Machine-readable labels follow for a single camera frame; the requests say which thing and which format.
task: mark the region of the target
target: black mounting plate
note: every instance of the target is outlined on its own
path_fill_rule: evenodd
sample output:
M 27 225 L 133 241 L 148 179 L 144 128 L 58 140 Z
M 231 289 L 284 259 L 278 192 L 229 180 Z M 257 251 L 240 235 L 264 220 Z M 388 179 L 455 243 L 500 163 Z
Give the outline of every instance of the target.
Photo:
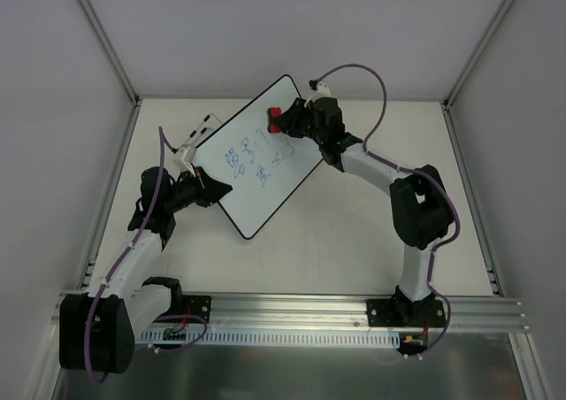
M 428 318 L 429 327 L 444 327 L 446 325 L 444 304 L 440 300 L 431 302 L 425 313 L 419 313 L 408 323 L 403 323 L 400 319 L 385 318 L 379 315 L 379 311 L 383 310 L 388 302 L 388 299 L 369 299 L 365 302 L 370 327 L 425 327 L 426 318 Z
M 210 323 L 210 308 L 212 306 L 211 296 L 186 296 L 183 294 L 182 310 L 183 313 L 190 308 L 189 314 L 194 314 L 206 320 L 206 323 Z M 161 322 L 174 322 L 179 323 L 182 319 L 164 319 Z M 196 319 L 189 319 L 187 323 L 200 324 L 201 322 Z

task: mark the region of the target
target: black whiteboard frame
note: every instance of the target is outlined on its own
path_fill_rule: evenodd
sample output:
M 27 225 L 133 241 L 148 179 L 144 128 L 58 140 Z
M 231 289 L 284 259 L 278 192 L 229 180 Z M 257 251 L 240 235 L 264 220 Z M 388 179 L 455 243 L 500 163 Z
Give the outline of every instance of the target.
M 262 91 L 259 95 L 257 95 L 256 97 L 254 97 L 251 101 L 249 101 L 241 110 L 239 110 L 238 112 L 236 112 L 229 120 L 227 120 L 222 126 L 220 126 L 218 129 L 216 129 L 214 131 L 214 133 L 210 136 L 208 136 L 206 139 L 204 139 L 202 142 L 200 142 L 197 146 L 197 149 L 200 148 L 202 145 L 204 145 L 207 141 L 209 141 L 209 139 L 211 139 L 216 133 L 218 133 L 220 130 L 222 130 L 222 128 L 224 128 L 225 126 L 228 125 L 228 123 L 230 121 L 232 121 L 233 119 L 235 119 L 236 117 L 238 117 L 242 112 L 246 111 L 246 109 L 248 107 L 250 107 L 257 99 L 259 99 L 261 96 L 263 96 L 265 94 L 265 92 L 267 92 L 270 88 L 272 88 L 273 86 L 275 86 L 277 83 L 279 83 L 281 80 L 283 80 L 284 78 L 288 78 L 294 86 L 294 89 L 297 92 L 297 97 L 302 98 L 301 93 L 299 92 L 299 89 L 297 88 L 297 85 L 294 83 L 293 77 L 291 77 L 289 74 L 283 74 L 281 77 L 279 77 L 276 81 L 274 81 L 272 84 L 270 84 L 264 91 Z M 265 110 L 265 126 L 267 127 L 267 110 Z M 312 170 L 306 175 L 304 176 L 304 179 L 302 179 L 299 184 L 293 189 L 293 191 L 288 195 L 287 198 L 285 198 L 283 200 L 283 202 L 279 205 L 279 207 L 277 207 L 275 209 L 275 211 L 267 218 L 267 220 L 262 224 L 262 226 L 260 226 L 257 231 L 251 235 L 250 237 L 247 237 L 245 234 L 243 234 L 240 230 L 240 228 L 238 227 L 238 225 L 236 225 L 236 222 L 233 221 L 232 217 L 230 216 L 230 214 L 226 211 L 226 209 L 222 206 L 222 204 L 220 202 L 218 202 L 218 205 L 220 205 L 220 208 L 222 209 L 222 211 L 224 212 L 224 214 L 227 216 L 227 218 L 232 222 L 233 226 L 236 228 L 236 230 L 238 231 L 238 233 L 240 234 L 240 236 L 245 239 L 246 241 L 250 241 L 251 239 L 253 239 L 257 233 L 262 230 L 262 228 L 267 224 L 267 222 L 269 220 L 272 219 L 272 217 L 275 215 L 276 212 L 279 211 L 279 209 L 283 206 L 284 203 L 287 202 L 287 200 L 291 197 L 291 195 L 293 195 L 295 193 L 295 191 L 304 183 L 304 181 L 307 180 L 307 178 L 312 174 L 312 172 L 315 171 L 315 169 L 320 165 L 320 163 L 322 162 L 322 156 L 320 157 L 320 161 L 317 162 L 317 164 L 312 168 Z

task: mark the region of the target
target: whiteboard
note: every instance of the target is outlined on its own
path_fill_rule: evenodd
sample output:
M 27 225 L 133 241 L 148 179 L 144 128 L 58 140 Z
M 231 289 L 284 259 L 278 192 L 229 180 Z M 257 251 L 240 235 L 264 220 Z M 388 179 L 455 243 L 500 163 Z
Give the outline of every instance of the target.
M 267 132 L 267 110 L 301 96 L 284 75 L 198 147 L 193 163 L 233 187 L 219 204 L 244 239 L 253 238 L 322 161 L 318 146 Z

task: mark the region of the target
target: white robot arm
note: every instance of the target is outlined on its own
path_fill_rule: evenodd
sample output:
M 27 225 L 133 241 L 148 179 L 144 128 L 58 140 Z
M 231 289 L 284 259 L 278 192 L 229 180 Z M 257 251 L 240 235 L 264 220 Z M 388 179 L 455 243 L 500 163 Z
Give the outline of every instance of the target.
M 123 373 L 134 355 L 135 340 L 151 322 L 164 313 L 184 314 L 179 281 L 145 280 L 146 272 L 172 236 L 175 212 L 190 204 L 208 207 L 232 190 L 201 167 L 185 170 L 176 181 L 165 169 L 159 177 L 159 167 L 141 174 L 141 198 L 118 258 L 85 293 L 68 295 L 61 303 L 59 363 L 63 368 Z M 85 358 L 90 359 L 91 369 Z
M 379 309 L 380 321 L 389 327 L 424 325 L 438 310 L 429 286 L 432 253 L 455 221 L 446 194 L 440 192 L 444 189 L 440 175 L 431 165 L 399 167 L 366 150 L 361 139 L 346 131 L 328 86 L 312 82 L 311 87 L 316 89 L 313 96 L 296 98 L 285 112 L 270 108 L 267 130 L 312 139 L 327 164 L 390 196 L 395 232 L 405 250 L 401 280 L 387 305 Z

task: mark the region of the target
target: red eraser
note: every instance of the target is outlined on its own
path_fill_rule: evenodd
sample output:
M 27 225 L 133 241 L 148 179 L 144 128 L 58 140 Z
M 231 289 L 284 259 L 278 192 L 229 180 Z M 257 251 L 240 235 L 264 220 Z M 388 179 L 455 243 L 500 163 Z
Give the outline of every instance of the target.
M 268 111 L 272 119 L 276 119 L 279 115 L 281 115 L 281 109 L 279 107 L 270 108 Z

